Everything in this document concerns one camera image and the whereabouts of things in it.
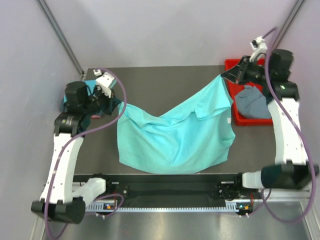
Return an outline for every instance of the gray floor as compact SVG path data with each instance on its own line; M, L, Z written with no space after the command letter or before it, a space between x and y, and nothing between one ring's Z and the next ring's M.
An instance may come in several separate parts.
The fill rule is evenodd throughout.
M282 219L302 212L298 202L270 203ZM57 236L62 226L54 224ZM263 207L250 218L235 213L125 213L110 218L86 216L80 225L69 225L61 240L311 240L304 221L292 225L274 220Z
M126 87L128 102L160 116L183 102L223 71L223 66L128 67L111 69ZM94 79L89 71L86 79ZM118 85L116 96L122 99ZM93 119L90 128L111 121L114 116ZM275 138L271 126L232 125L235 141L228 160L202 173L238 173L261 170L274 163ZM139 170L119 163L117 125L85 137L76 163L76 174L137 174Z

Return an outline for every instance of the white wall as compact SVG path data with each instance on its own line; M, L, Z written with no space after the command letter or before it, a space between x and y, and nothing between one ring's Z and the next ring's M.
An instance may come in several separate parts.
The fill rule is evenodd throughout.
M313 160L320 164L320 1L307 0L279 48L294 54L290 80L297 83L301 129ZM320 211L320 178L315 204Z
M83 68L223 65L294 0L46 0Z
M79 79L35 0L0 7L0 239L28 239L64 86Z

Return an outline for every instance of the gray wall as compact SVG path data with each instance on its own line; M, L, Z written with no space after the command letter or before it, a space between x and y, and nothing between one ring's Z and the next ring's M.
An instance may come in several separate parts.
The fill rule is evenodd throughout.
M83 68L223 65L294 0L46 0Z
M301 128L315 162L320 164L320 1L307 0L279 48L294 54L290 80L297 83L301 98ZM320 178L316 205L320 211Z
M28 239L64 85L79 79L35 0L0 7L0 239Z

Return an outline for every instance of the red plastic basket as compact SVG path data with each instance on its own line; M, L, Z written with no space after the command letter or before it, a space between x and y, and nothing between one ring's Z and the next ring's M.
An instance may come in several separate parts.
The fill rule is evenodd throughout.
M225 60L224 69L229 70L229 69L233 68L235 65L237 65L237 63L239 61L240 61L240 59L227 59L227 60ZM258 64L261 64L261 65L265 64L265 60L260 59L258 61ZM226 85L227 85L229 94L230 94L231 98L233 99L232 112L233 112L233 116L235 118L234 119L235 125L237 125L237 126L273 125L272 119L245 118L244 116L242 116L238 112L235 97L239 92L241 92L245 88L245 86L235 84L231 81L226 81ZM262 86L259 84L254 84L252 82L249 82L247 85L256 86L260 91L262 91Z

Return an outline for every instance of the metal pole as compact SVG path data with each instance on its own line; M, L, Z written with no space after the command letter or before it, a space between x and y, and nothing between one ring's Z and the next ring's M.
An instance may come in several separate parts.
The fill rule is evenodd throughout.
M36 2L39 4L39 6L40 6L41 10L43 11L45 17L49 21L49 23L50 23L51 27L53 28L55 34L57 35L58 39L60 40L60 43L62 44L62 46L65 49L65 51L68 54L68 56L70 57L74 67L76 68L78 73L81 76L83 76L84 71L83 71L79 61L77 60L74 52L72 51L69 43L67 42L67 39L65 38L62 30L60 29L55 17L51 13L46 1L45 0L36 0Z
M288 32L291 24L293 23L294 19L298 15L299 11L301 10L305 2L306 0L296 0L289 15L286 17L283 25L281 26L278 36L275 39L275 42L272 46L274 49L276 49L279 46L280 42Z

